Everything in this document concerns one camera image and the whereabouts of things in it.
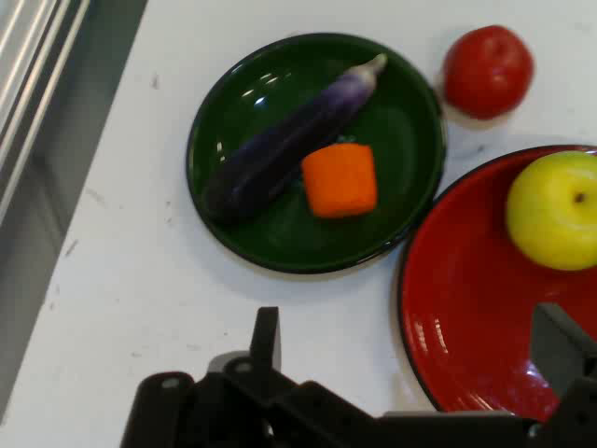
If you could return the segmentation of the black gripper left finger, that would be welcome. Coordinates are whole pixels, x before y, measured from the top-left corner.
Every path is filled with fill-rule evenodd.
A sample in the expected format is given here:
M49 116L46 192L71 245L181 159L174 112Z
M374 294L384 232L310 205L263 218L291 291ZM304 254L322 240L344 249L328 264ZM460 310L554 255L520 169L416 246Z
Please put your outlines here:
M280 373L280 320L261 307L245 352L213 359L199 380L180 371L139 384L123 447L370 447L373 417L316 382Z

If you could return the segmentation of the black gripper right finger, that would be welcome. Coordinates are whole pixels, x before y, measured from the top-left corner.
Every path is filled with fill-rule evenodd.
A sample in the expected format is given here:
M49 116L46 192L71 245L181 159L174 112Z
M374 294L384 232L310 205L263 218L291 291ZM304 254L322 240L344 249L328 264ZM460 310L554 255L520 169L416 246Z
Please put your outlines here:
M530 432L531 447L596 445L596 342L553 302L536 305L530 355L559 404Z

